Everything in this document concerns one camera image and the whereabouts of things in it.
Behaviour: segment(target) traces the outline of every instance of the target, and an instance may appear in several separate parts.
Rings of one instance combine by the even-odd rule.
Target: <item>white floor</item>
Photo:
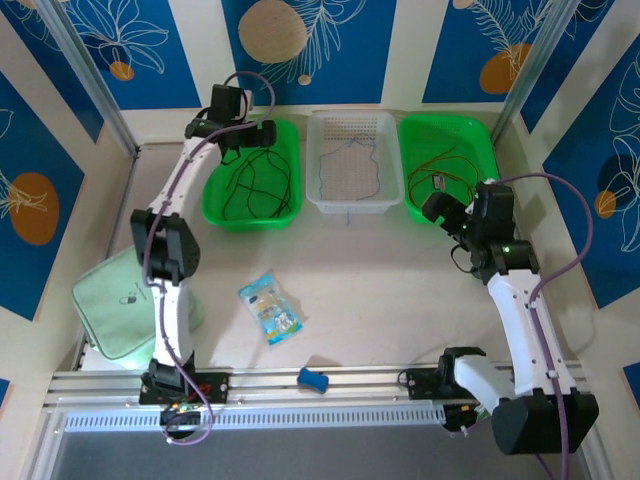
[[[132,244],[131,211],[157,195],[178,155],[178,145],[142,150],[114,253]],[[404,204],[384,215],[353,214],[347,226],[346,215],[323,215],[305,200],[289,228],[258,233],[227,233],[197,211],[191,229],[202,251],[193,291],[206,310],[194,334],[199,367],[397,365],[437,361],[456,345],[510,359],[486,287],[452,264],[454,242],[415,224]],[[237,293],[270,269],[305,320],[273,347]],[[117,366],[87,348],[82,368]]]

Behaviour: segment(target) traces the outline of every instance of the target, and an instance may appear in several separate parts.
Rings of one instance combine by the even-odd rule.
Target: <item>plastic packet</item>
[[[269,345],[284,340],[302,328],[289,302],[280,293],[273,273],[267,273],[238,293],[264,328]]]

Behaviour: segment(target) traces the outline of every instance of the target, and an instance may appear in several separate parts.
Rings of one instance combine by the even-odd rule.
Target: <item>mint green pouch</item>
[[[155,348],[153,295],[133,247],[80,277],[72,298],[94,350],[127,369],[148,365]],[[190,293],[189,330],[203,320],[204,308]]]

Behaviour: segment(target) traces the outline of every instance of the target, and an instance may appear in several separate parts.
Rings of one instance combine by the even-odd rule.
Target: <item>white plastic basket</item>
[[[384,213],[404,197],[396,122],[386,112],[316,112],[307,124],[306,191],[322,213]]]

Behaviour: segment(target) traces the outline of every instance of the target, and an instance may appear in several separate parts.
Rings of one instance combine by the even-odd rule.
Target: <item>green plastic basket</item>
[[[287,227],[300,212],[302,207],[302,181],[300,178],[300,141],[296,127],[286,120],[276,120],[278,137],[275,145],[269,150],[278,153],[284,158],[291,168],[289,181],[291,196],[289,207],[282,208],[277,217],[271,215],[278,209],[281,201],[269,194],[282,198],[287,188],[286,169],[282,168],[280,161],[277,166],[282,171],[274,168],[266,157],[262,157],[251,163],[255,170],[255,183],[253,188],[265,193],[253,193],[244,187],[239,187],[234,193],[239,175],[234,173],[242,168],[245,159],[259,148],[243,148],[240,150],[240,158],[235,159],[236,152],[229,150],[224,161],[229,165],[221,165],[209,177],[202,193],[202,213],[209,223],[230,231],[270,230]],[[250,184],[253,173],[247,169],[240,182]]]
[[[431,223],[422,216],[421,209],[411,202],[409,175],[416,168],[455,147],[447,156],[465,157],[478,169],[478,181],[498,179],[498,168],[487,128],[478,120],[458,115],[416,113],[408,115],[399,127],[400,151],[405,183],[404,202],[411,218],[418,223]],[[430,167],[465,180],[475,187],[476,172],[468,162],[460,158],[438,160]],[[434,192],[444,191],[463,202],[469,203],[467,186],[446,176],[430,177],[413,189],[416,203],[422,203]],[[442,223],[442,217],[436,224]]]

